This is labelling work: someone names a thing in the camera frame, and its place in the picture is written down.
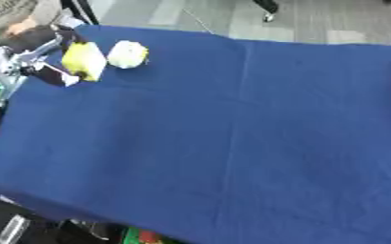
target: white wire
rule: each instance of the white wire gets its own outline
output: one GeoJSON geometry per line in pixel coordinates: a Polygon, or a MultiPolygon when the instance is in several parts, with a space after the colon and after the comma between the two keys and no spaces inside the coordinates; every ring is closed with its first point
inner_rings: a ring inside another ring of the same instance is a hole
{"type": "Polygon", "coordinates": [[[201,20],[201,19],[199,19],[197,16],[195,16],[194,14],[192,14],[190,11],[188,11],[188,10],[186,10],[186,9],[183,9],[183,11],[185,12],[185,13],[187,13],[188,15],[190,15],[191,17],[193,17],[195,20],[196,20],[196,22],[204,29],[204,30],[206,30],[207,32],[209,32],[210,34],[215,34],[212,30],[210,30],[207,26],[206,26],[206,24],[204,24],[204,22],[201,20]]]}

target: blue tablecloth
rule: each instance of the blue tablecloth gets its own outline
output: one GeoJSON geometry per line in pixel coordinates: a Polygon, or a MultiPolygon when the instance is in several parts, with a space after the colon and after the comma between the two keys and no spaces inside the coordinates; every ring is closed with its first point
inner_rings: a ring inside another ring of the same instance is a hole
{"type": "Polygon", "coordinates": [[[151,61],[28,82],[0,128],[0,193],[194,243],[391,243],[391,47],[79,31],[151,61]]]}

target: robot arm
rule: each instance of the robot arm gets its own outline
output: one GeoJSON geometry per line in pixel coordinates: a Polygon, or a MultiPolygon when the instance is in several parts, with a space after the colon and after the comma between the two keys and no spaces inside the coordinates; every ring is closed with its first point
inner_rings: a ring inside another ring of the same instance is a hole
{"type": "Polygon", "coordinates": [[[5,105],[28,76],[36,76],[55,86],[77,83],[80,77],[44,62],[48,54],[58,50],[66,51],[67,43],[75,40],[82,41],[73,30],[39,27],[0,44],[0,107],[5,105]]]}

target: yellow block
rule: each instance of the yellow block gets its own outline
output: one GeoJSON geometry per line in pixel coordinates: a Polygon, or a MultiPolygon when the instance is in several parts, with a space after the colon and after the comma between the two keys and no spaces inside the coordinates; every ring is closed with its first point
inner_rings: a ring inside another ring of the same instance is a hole
{"type": "Polygon", "coordinates": [[[62,57],[62,65],[71,74],[84,72],[84,80],[98,81],[107,65],[107,59],[94,42],[72,43],[62,57]]]}

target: gray floor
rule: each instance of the gray floor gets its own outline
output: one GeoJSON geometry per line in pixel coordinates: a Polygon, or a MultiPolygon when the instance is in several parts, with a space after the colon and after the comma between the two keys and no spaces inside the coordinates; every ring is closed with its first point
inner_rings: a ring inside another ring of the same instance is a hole
{"type": "Polygon", "coordinates": [[[277,0],[262,23],[252,0],[92,0],[105,25],[207,31],[242,39],[391,45],[391,5],[382,0],[277,0]]]}

